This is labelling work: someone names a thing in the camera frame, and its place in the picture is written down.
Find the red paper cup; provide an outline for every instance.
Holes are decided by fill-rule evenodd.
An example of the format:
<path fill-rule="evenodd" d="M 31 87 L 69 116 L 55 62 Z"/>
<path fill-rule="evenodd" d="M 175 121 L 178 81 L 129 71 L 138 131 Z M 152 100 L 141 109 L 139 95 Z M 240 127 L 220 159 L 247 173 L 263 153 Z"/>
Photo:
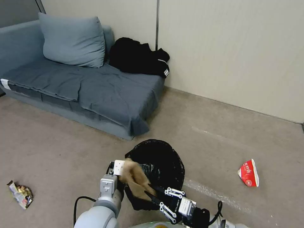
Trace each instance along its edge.
<path fill-rule="evenodd" d="M 248 187 L 258 187 L 260 185 L 256 164 L 253 159 L 246 161 L 237 173 Z"/>

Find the sofa cushion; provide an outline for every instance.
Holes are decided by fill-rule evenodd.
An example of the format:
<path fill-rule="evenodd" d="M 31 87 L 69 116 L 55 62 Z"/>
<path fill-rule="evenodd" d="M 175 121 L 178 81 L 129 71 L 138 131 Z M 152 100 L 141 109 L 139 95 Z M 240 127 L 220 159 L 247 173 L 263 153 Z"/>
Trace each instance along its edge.
<path fill-rule="evenodd" d="M 81 67 L 101 67 L 105 38 L 98 17 L 62 18 L 39 13 L 46 58 Z"/>

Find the white wall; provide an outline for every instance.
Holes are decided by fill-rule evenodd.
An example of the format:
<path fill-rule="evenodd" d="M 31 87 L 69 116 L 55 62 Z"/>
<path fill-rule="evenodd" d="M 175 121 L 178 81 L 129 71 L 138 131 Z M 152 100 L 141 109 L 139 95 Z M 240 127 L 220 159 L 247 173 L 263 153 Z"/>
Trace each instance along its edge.
<path fill-rule="evenodd" d="M 170 87 L 304 122 L 304 1 L 160 0 Z"/>
<path fill-rule="evenodd" d="M 47 14 L 66 17 L 98 16 L 115 38 L 130 37 L 155 49 L 156 0 L 42 0 Z"/>
<path fill-rule="evenodd" d="M 0 28 L 38 19 L 35 0 L 0 0 Z"/>

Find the crumpled wrapper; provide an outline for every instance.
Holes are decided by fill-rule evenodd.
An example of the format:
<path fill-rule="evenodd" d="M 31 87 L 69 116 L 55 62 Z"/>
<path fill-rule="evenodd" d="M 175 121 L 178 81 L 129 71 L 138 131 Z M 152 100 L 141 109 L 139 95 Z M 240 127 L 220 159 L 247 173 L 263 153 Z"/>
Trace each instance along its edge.
<path fill-rule="evenodd" d="M 17 185 L 12 180 L 7 184 L 7 186 L 19 205 L 24 210 L 27 209 L 33 201 L 33 194 L 31 190 L 24 185 Z"/>

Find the beige carpet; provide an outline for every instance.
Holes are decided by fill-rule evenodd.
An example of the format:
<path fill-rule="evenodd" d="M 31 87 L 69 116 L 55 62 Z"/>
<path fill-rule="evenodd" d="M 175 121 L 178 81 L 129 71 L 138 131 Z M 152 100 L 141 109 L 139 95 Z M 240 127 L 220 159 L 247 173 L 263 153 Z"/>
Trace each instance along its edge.
<path fill-rule="evenodd" d="M 72 227 L 78 196 L 97 197 L 108 163 L 137 143 L 157 138 L 179 153 L 184 190 L 198 206 L 250 227 L 301 227 L 304 214 L 304 134 L 298 124 L 187 93 L 166 90 L 149 119 L 150 132 L 126 141 L 7 96 L 0 98 L 0 227 Z M 254 158 L 260 187 L 237 175 Z M 31 187 L 23 211 L 11 198 L 11 180 Z M 78 215 L 91 203 L 79 201 Z M 164 220 L 159 212 L 134 211 L 123 200 L 120 227 Z"/>

